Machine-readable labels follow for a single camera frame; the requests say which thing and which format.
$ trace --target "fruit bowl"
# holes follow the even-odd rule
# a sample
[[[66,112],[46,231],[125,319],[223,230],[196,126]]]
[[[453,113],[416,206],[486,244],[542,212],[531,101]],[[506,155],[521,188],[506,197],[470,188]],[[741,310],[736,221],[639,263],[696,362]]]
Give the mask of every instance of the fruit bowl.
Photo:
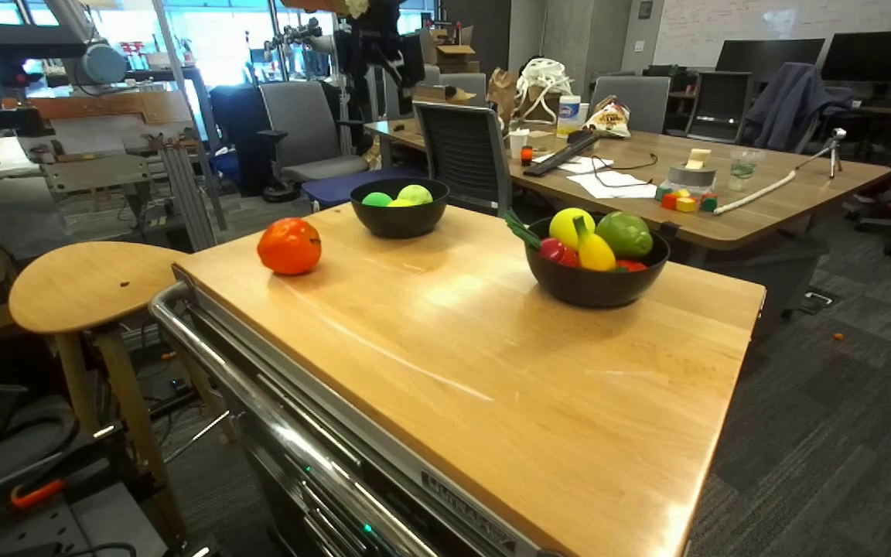
[[[383,193],[395,197],[404,184],[424,184],[432,197],[427,203],[416,203],[416,206],[373,206],[373,203],[366,203],[366,197],[373,190],[383,190]],[[432,183],[432,178],[382,178],[382,183],[368,183],[368,184],[353,188],[353,210],[356,210],[359,221],[373,234],[382,234],[382,239],[427,234],[444,218],[447,184]]]
[[[538,239],[546,239],[548,218],[531,221],[531,231]],[[652,250],[646,255],[642,255],[642,263],[646,267],[643,272],[624,272],[624,270],[591,272],[591,270],[580,270],[580,267],[559,267],[553,260],[546,260],[542,248],[531,248],[531,244],[525,244],[525,255],[529,255],[535,282],[552,298],[558,298],[571,305],[612,310],[612,305],[635,304],[658,278],[658,272],[668,260],[665,234],[657,230],[650,230],[650,231],[652,231]]]

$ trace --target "butcher block countertop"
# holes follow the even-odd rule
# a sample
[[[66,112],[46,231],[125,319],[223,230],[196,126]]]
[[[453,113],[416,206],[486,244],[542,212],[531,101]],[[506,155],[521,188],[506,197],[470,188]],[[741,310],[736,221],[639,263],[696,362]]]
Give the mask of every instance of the butcher block countertop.
[[[677,554],[763,287],[682,263],[624,310],[538,291],[496,216],[447,206],[383,241],[305,216],[322,267],[280,278],[256,239],[181,263],[318,379],[559,554]]]

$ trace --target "orange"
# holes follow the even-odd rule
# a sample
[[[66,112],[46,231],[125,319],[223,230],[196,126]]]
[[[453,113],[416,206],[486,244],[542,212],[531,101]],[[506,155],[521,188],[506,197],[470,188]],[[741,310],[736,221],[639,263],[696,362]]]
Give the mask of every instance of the orange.
[[[322,260],[322,234],[313,221],[284,216],[263,230],[256,254],[280,275],[302,275]]]

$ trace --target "wooden stool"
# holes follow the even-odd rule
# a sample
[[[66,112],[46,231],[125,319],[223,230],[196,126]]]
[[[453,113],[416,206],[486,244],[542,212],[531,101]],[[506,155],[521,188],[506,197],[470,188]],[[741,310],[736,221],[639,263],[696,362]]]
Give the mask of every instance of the wooden stool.
[[[72,407],[81,430],[100,430],[100,412],[87,383],[81,335],[94,332],[94,344],[107,367],[107,385],[122,407],[128,438],[158,483],[155,513],[166,540],[186,537],[177,498],[166,483],[166,461],[151,433],[150,404],[143,398],[131,352],[118,335],[118,320],[146,310],[151,298],[172,285],[170,267],[186,255],[181,250],[131,244],[131,241],[81,241],[43,254],[18,272],[10,291],[10,312],[18,329],[46,335],[68,383]],[[190,379],[205,404],[219,404],[200,370],[190,367]]]

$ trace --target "floor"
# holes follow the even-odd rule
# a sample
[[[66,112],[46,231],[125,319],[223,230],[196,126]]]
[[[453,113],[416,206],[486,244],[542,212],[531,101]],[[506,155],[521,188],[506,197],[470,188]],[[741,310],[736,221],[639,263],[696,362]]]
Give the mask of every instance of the floor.
[[[223,241],[305,210],[219,201]],[[94,226],[95,210],[104,206],[72,206],[68,218]],[[830,248],[815,287],[836,304],[778,320],[752,349],[690,530],[693,557],[891,557],[891,260],[885,234],[855,231],[839,206],[819,212],[815,234]],[[160,389],[166,378],[155,370],[150,392]],[[200,416],[184,407],[155,428],[172,451]],[[229,557],[274,554],[235,444],[205,435],[170,461],[170,475],[193,537],[215,537]]]

